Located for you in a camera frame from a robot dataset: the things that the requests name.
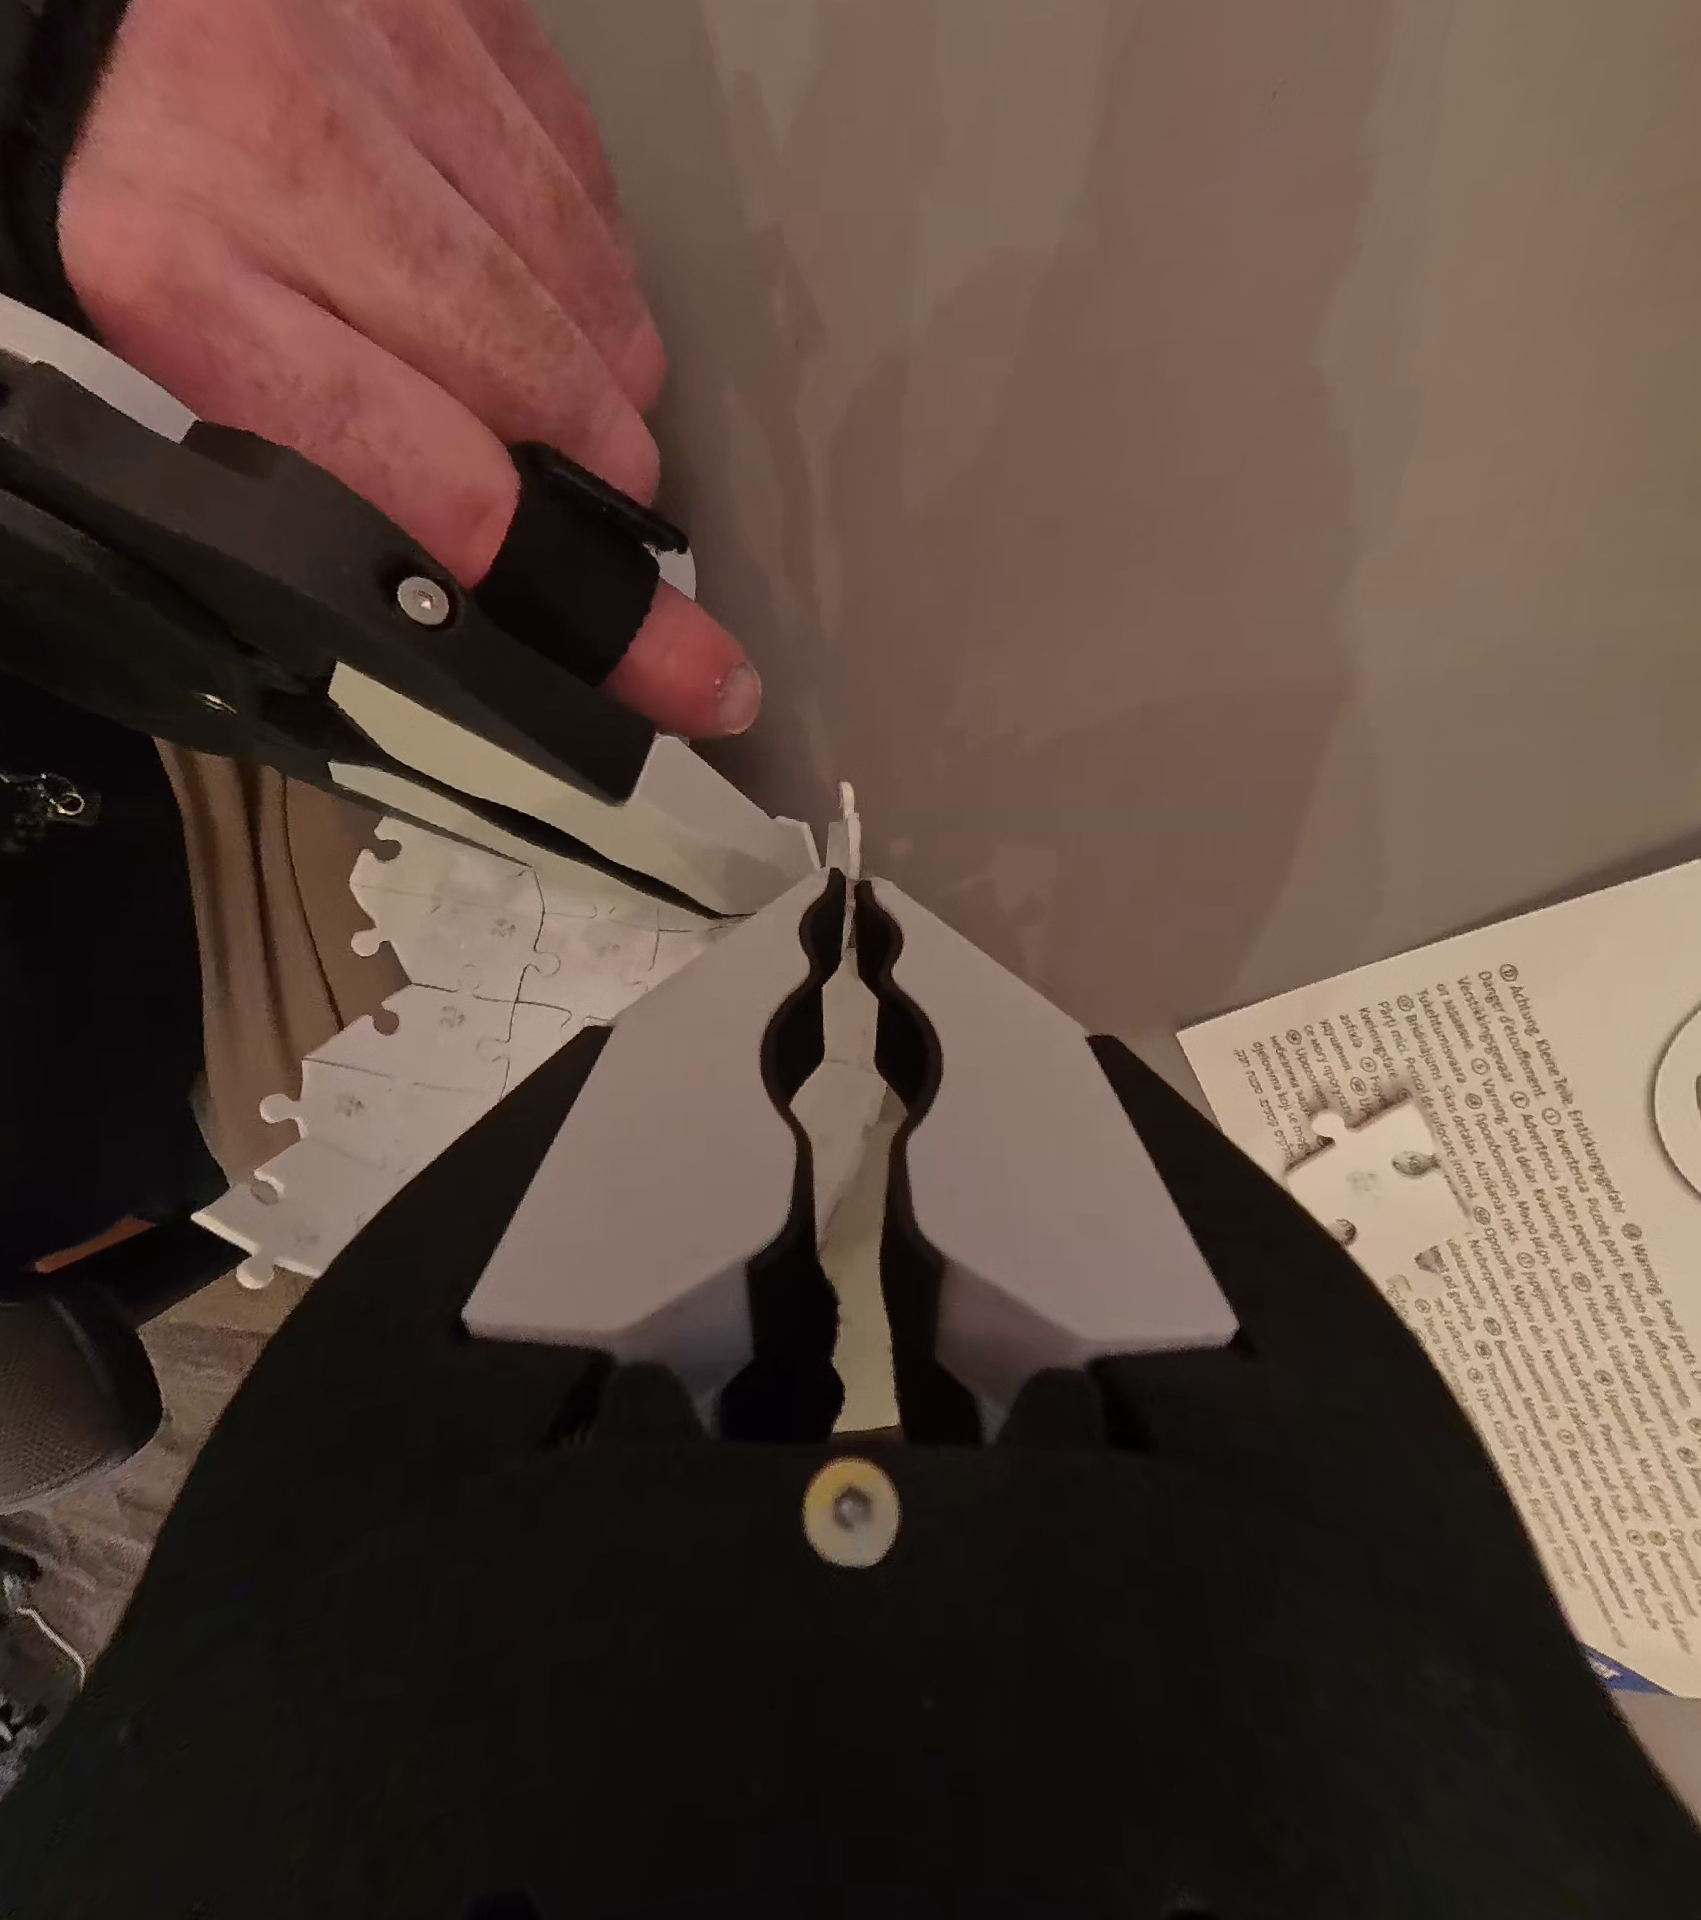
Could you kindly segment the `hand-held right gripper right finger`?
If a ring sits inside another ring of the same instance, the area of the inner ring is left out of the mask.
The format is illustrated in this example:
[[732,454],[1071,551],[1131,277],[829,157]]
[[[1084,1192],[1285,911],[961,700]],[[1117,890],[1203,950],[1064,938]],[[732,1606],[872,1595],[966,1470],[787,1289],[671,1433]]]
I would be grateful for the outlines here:
[[856,890],[901,1107],[882,1294],[904,1427],[1002,1427],[1040,1375],[1228,1347],[1238,1315],[1091,1033],[895,883]]

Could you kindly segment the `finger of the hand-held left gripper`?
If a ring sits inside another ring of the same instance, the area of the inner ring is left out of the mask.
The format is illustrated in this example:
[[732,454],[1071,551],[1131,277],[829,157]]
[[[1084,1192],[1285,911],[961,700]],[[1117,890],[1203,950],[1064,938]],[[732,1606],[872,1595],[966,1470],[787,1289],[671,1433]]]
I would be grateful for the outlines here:
[[338,667],[329,696],[367,739],[331,761],[392,763],[517,809],[707,907],[761,911],[811,874],[811,827],[764,812],[676,736],[653,736],[631,795],[605,799],[546,751],[512,754],[359,670]]
[[664,879],[614,862],[563,827],[498,804],[459,799],[450,789],[417,775],[406,775],[392,763],[326,761],[326,771],[329,787],[338,795],[369,804],[392,820],[433,830],[464,848],[509,856],[521,867],[539,856],[563,859],[591,874],[619,881],[642,899],[684,908],[705,919],[725,917],[725,908],[707,907]]

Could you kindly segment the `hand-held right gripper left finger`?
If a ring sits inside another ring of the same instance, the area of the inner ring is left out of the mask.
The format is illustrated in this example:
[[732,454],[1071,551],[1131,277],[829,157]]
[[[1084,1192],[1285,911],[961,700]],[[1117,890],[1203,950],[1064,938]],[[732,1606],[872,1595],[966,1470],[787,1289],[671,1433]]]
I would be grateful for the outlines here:
[[664,1364],[716,1427],[836,1425],[837,1296],[793,1104],[827,1057],[845,915],[845,874],[811,877],[609,1028],[469,1332]]

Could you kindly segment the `person's dark clothing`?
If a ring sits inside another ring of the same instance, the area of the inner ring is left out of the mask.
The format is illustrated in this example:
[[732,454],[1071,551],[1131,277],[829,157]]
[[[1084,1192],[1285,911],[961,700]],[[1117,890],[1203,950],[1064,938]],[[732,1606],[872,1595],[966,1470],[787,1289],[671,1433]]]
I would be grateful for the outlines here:
[[225,1188],[202,1003],[154,740],[0,672],[0,1285]]

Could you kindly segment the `person's beige trousers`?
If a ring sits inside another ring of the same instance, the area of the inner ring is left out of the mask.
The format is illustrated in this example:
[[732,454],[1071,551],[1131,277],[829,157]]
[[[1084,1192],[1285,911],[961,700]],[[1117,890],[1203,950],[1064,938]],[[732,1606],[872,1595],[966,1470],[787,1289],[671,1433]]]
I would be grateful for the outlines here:
[[403,982],[351,877],[377,817],[269,768],[161,742],[179,804],[198,924],[209,1085],[257,1119],[301,1062]]

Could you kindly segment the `person's left hand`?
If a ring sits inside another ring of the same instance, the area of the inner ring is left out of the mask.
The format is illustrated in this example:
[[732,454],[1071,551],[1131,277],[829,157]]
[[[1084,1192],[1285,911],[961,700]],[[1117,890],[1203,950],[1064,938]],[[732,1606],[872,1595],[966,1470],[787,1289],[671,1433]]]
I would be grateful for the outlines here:
[[670,733],[740,641],[615,526],[667,378],[586,96],[531,5],[138,2],[59,248],[119,357],[331,473],[487,613]]

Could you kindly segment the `printed instruction sheet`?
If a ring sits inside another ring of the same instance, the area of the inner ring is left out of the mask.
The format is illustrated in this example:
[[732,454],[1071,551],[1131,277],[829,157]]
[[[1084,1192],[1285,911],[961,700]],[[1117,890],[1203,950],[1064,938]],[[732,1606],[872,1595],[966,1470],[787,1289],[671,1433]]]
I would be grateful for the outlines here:
[[1186,1028],[1284,1184],[1416,1097],[1470,1213],[1373,1281],[1448,1381],[1599,1677],[1701,1698],[1701,856]]

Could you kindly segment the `grey mesh object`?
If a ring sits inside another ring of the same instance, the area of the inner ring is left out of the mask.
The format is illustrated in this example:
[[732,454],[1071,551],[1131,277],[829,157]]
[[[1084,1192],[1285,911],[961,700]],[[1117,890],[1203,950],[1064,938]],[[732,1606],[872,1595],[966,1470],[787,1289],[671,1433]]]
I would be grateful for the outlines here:
[[0,1518],[123,1466],[163,1417],[140,1325],[108,1292],[0,1294]]

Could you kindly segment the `small white puzzle piece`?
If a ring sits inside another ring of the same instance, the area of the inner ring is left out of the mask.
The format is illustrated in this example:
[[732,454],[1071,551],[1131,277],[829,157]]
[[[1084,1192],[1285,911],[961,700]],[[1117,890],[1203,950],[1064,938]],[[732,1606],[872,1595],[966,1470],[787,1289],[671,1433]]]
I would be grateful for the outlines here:
[[827,836],[829,867],[845,881],[837,969],[822,991],[825,1057],[800,1088],[793,1112],[813,1151],[816,1245],[827,1255],[837,1213],[852,1200],[885,1117],[888,1089],[878,1074],[878,1000],[858,959],[858,883],[864,877],[864,826],[852,780],[837,780],[837,820]]

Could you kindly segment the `partly built puzzle ball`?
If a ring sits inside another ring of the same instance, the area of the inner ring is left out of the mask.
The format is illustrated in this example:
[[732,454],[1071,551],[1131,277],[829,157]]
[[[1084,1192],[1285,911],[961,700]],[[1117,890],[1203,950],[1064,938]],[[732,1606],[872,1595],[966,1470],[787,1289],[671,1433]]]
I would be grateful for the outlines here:
[[722,943],[734,921],[566,856],[511,859],[384,820],[350,877],[357,958],[403,982],[273,1074],[251,1154],[198,1225],[235,1282],[320,1278],[412,1176],[581,1032]]

